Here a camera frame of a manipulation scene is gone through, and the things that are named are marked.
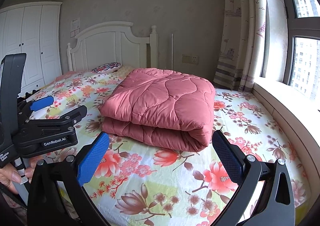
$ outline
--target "patterned pillow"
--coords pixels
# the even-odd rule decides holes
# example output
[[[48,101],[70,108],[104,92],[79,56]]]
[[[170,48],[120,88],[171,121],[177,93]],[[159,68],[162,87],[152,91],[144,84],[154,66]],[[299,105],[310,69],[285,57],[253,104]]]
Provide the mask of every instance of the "patterned pillow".
[[[103,64],[97,68],[94,68],[93,72],[96,72],[96,73],[112,73],[114,71],[117,71],[121,68],[121,63],[119,62],[111,62],[111,63],[106,63],[106,64]]]

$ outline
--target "folded comforter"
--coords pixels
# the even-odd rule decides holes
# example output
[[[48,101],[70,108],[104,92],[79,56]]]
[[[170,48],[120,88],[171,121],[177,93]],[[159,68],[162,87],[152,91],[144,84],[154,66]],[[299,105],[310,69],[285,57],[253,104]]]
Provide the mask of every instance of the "folded comforter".
[[[99,109],[105,117],[102,130],[152,146],[198,152],[211,139],[214,96],[206,79],[135,69]]]

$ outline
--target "blue gripper pad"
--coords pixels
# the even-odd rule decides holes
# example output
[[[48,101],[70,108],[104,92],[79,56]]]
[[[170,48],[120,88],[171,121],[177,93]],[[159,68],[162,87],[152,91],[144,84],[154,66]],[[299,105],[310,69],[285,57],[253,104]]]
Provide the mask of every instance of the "blue gripper pad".
[[[30,110],[38,111],[40,109],[43,109],[45,107],[52,105],[53,102],[54,102],[54,98],[52,96],[38,99],[31,104]]]
[[[83,186],[83,184],[88,183],[91,180],[101,159],[108,150],[108,147],[109,136],[107,133],[101,132],[78,166],[77,180],[80,186]]]
[[[244,175],[244,161],[241,159],[245,155],[238,146],[230,144],[220,130],[213,133],[212,145],[231,181],[240,185]]]

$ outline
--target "metal screw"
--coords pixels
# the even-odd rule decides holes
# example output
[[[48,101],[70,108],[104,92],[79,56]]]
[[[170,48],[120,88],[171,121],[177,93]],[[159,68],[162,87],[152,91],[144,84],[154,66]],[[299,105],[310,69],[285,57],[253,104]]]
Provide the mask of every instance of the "metal screw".
[[[37,165],[43,165],[43,164],[44,164],[44,160],[43,159],[38,160]]]
[[[250,161],[250,162],[254,162],[256,160],[256,158],[253,156],[253,155],[248,155],[247,156],[247,159]]]
[[[69,163],[72,162],[74,159],[75,159],[75,157],[72,156],[72,155],[69,155],[69,156],[66,157],[66,161],[69,162]]]
[[[283,160],[283,159],[278,159],[278,163],[279,163],[280,165],[284,165],[284,160]]]

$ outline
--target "bed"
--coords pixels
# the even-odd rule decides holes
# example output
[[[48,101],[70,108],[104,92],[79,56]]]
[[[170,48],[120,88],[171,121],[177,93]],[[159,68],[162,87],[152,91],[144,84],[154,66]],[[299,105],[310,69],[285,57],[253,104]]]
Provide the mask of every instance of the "bed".
[[[47,162],[62,161],[92,143],[103,122],[99,106],[134,68],[156,67],[156,28],[152,28],[153,37],[134,40],[128,38],[132,35],[131,25],[103,23],[79,33],[77,46],[71,49],[68,45],[70,70],[74,72],[28,99],[48,95],[55,98],[52,106],[34,112],[31,116],[34,119],[57,118],[79,105],[88,109],[87,116],[76,125],[78,144],[44,155]],[[105,45],[103,41],[108,36],[110,43]],[[98,65],[90,59],[92,53],[100,64],[119,60],[124,66],[110,74],[90,72],[90,68]],[[139,60],[134,62],[132,55]],[[212,130],[222,130],[229,142],[238,145],[245,154],[264,162],[277,158],[286,161],[297,217],[305,214],[310,187],[303,165],[264,106],[250,93],[216,89],[214,117]],[[109,136],[109,149],[84,188],[112,225],[208,226],[236,190],[237,185],[231,182],[212,146],[198,153],[182,152],[144,145],[129,137]],[[250,217],[262,186],[260,182],[241,220]],[[68,200],[63,185],[60,187]]]

